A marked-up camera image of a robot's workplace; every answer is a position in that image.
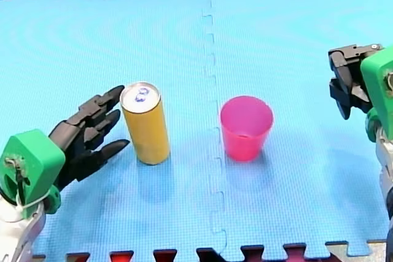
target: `can lid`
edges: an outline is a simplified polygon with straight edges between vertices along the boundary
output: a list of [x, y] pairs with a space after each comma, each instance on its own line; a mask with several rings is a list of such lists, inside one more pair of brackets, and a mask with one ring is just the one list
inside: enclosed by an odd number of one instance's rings
[[144, 113], [152, 110], [161, 99], [158, 89], [147, 82], [137, 82], [124, 88], [120, 95], [123, 108], [131, 113]]

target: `white cable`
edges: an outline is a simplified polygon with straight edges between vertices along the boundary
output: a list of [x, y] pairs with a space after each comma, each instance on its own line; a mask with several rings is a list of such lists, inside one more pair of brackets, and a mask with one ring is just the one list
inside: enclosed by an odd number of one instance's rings
[[50, 191], [48, 191], [45, 195], [43, 195], [41, 198], [35, 200], [34, 202], [31, 202], [30, 204], [27, 205], [21, 205], [20, 204], [20, 198], [19, 198], [19, 194], [17, 193], [17, 197], [15, 198], [16, 202], [17, 202], [17, 210], [19, 212], [22, 212], [23, 210], [30, 208], [36, 204], [39, 204], [40, 202], [42, 202], [48, 195], [49, 195]]

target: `metal robot arm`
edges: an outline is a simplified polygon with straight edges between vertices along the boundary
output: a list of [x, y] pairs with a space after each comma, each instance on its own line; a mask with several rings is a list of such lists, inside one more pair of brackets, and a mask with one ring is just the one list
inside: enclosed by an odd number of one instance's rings
[[381, 163], [380, 186], [390, 219], [386, 262], [393, 261], [393, 47], [350, 45], [329, 51], [330, 96], [345, 120], [355, 107], [367, 114], [365, 130]]

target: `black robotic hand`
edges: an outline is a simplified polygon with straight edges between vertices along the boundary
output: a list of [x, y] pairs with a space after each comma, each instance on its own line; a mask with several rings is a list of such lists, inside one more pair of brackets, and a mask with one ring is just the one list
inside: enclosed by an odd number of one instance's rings
[[329, 50], [330, 69], [335, 78], [330, 80], [330, 96], [336, 100], [338, 109], [345, 120], [355, 107], [367, 113], [372, 104], [360, 71], [362, 61], [382, 50], [380, 44], [368, 46], [349, 45]]
[[61, 191], [73, 180], [81, 181], [100, 170], [130, 142], [120, 139], [94, 151], [103, 142], [120, 118], [120, 111], [111, 110], [119, 102], [123, 85], [104, 95], [95, 95], [79, 107], [79, 111], [52, 130], [49, 138], [66, 155], [66, 162], [54, 185]]

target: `cup rim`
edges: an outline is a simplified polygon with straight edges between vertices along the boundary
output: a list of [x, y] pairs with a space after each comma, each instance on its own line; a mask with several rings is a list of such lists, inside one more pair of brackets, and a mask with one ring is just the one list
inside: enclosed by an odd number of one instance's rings
[[272, 129], [273, 124], [274, 124], [274, 113], [273, 113], [273, 110], [271, 109], [271, 107], [270, 107], [265, 101], [261, 100], [260, 98], [255, 97], [255, 96], [249, 96], [249, 95], [235, 96], [235, 97], [229, 99], [228, 101], [226, 101], [226, 102], [222, 105], [221, 110], [220, 110], [220, 113], [219, 113], [221, 128], [223, 128], [227, 133], [231, 134], [232, 136], [239, 137], [239, 135], [237, 135], [236, 133], [230, 131], [230, 130], [225, 126], [225, 124], [223, 124], [223, 122], [222, 122], [222, 112], [223, 112], [225, 106], [226, 106], [229, 102], [231, 102], [232, 100], [234, 100], [234, 99], [239, 99], [239, 98], [252, 98], [252, 99], [258, 100], [258, 101], [259, 101], [260, 103], [262, 103], [265, 107], [267, 107], [267, 110], [268, 110], [268, 112], [269, 112], [269, 117], [271, 117], [271, 122], [270, 122], [270, 124], [268, 125], [268, 128], [267, 128], [264, 132], [258, 134], [257, 136], [244, 137], [244, 140], [252, 141], [252, 140], [254, 140], [255, 138], [262, 138], [263, 136], [265, 136], [266, 134], [268, 134], [268, 133], [270, 132], [270, 130]]

